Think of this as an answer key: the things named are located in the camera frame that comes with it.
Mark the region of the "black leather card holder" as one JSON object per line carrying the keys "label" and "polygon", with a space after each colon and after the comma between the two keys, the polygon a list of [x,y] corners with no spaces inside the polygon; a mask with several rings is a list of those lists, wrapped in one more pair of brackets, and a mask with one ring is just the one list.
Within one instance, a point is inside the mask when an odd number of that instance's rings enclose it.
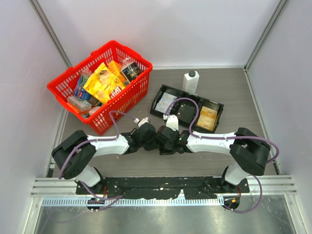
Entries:
{"label": "black leather card holder", "polygon": [[172,149],[172,148],[169,148],[169,149],[167,149],[167,148],[165,148],[165,147],[160,147],[160,148],[159,148],[159,154],[160,154],[161,156],[173,155],[173,154],[175,154],[175,153],[176,153],[175,150]]}

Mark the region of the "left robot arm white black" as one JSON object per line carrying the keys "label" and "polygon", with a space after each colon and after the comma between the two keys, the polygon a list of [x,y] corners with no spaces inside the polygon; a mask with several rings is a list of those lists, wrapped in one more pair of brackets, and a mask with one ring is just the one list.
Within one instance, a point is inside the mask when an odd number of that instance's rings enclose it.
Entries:
{"label": "left robot arm white black", "polygon": [[155,127],[148,122],[118,136],[88,136],[83,130],[77,130],[52,151],[52,158],[62,178],[75,178],[87,191],[99,194],[104,189],[104,178],[96,168],[89,165],[91,159],[135,153],[144,144],[151,143],[155,134]]}

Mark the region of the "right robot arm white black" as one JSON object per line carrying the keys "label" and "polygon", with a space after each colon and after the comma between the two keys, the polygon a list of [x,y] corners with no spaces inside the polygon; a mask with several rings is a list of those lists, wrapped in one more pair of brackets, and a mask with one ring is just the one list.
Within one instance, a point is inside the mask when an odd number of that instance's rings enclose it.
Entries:
{"label": "right robot arm white black", "polygon": [[226,167],[220,187],[230,193],[248,176],[262,176],[271,150],[270,145],[247,128],[228,134],[181,133],[161,126],[156,132],[161,154],[212,152],[232,156],[235,163]]}

